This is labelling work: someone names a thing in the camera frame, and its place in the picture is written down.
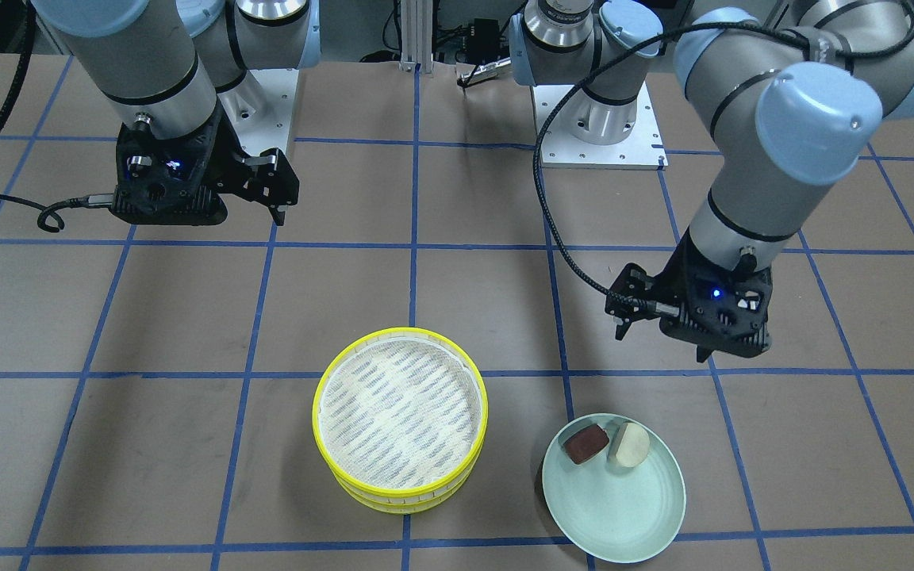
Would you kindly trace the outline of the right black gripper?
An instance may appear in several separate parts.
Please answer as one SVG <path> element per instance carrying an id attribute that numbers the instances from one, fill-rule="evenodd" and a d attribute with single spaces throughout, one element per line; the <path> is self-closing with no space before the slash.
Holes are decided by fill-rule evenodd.
<path id="1" fill-rule="evenodd" d="M 215 192 L 232 193 L 268 207 L 273 224 L 283 227 L 287 210 L 300 197 L 300 180 L 289 159 L 279 148 L 250 155 L 240 145 L 225 109 L 217 107 L 213 118 L 217 120 L 213 151 L 203 181 Z"/>

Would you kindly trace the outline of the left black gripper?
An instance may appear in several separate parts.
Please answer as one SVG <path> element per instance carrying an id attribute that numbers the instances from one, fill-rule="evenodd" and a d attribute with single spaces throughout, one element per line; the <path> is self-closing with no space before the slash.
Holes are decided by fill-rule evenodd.
<path id="1" fill-rule="evenodd" d="M 632 323 L 637 321 L 678 317 L 681 314 L 679 294 L 682 292 L 683 270 L 693 265 L 715 266 L 734 276 L 749 275 L 751 247 L 739 249 L 739 260 L 729 270 L 712 263 L 697 248 L 690 235 L 684 235 L 660 274 L 649 275 L 635 263 L 625 265 L 605 298 L 605 313 L 613 316 L 616 325 L 614 339 L 623 340 Z M 697 362 L 707 362 L 712 355 L 713 343 L 701 341 L 697 344 Z"/>

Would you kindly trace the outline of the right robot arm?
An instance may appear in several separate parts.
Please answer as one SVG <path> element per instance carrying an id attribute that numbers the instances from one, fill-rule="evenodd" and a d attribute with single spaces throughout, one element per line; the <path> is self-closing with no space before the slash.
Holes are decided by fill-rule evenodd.
<path id="1" fill-rule="evenodd" d="M 275 225 L 300 181 L 277 97 L 256 73 L 319 62 L 317 1 L 33 1 L 40 21 L 116 110 L 112 193 L 62 200 L 37 225 L 60 232 L 63 209 L 108 209 L 134 225 L 219 225 L 224 195 L 264 206 Z"/>

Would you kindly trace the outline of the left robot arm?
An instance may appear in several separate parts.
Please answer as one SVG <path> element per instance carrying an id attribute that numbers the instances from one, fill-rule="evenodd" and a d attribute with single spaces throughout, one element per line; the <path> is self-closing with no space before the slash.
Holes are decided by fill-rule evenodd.
<path id="1" fill-rule="evenodd" d="M 605 288 L 623 339 L 635 323 L 696 348 L 753 358 L 766 330 L 771 265 L 882 121 L 914 118 L 914 1 L 794 1 L 794 25 L 767 29 L 719 7 L 667 30 L 638 1 L 528 1 L 513 15 L 517 83 L 568 86 L 538 126 L 533 176 L 549 130 L 588 149 L 632 139 L 651 63 L 674 43 L 683 97 L 723 166 L 660 274 L 630 263 Z"/>

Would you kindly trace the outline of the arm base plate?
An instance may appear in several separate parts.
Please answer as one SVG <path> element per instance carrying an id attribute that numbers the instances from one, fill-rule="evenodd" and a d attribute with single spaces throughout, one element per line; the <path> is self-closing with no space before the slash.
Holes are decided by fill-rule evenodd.
<path id="1" fill-rule="evenodd" d="M 566 169 L 652 171 L 670 163 L 646 83 L 621 107 L 574 94 L 549 125 L 540 154 L 541 166 Z"/>
<path id="2" fill-rule="evenodd" d="M 218 94 L 240 146 L 250 155 L 278 148 L 290 156 L 300 72 L 250 70 L 242 82 Z"/>

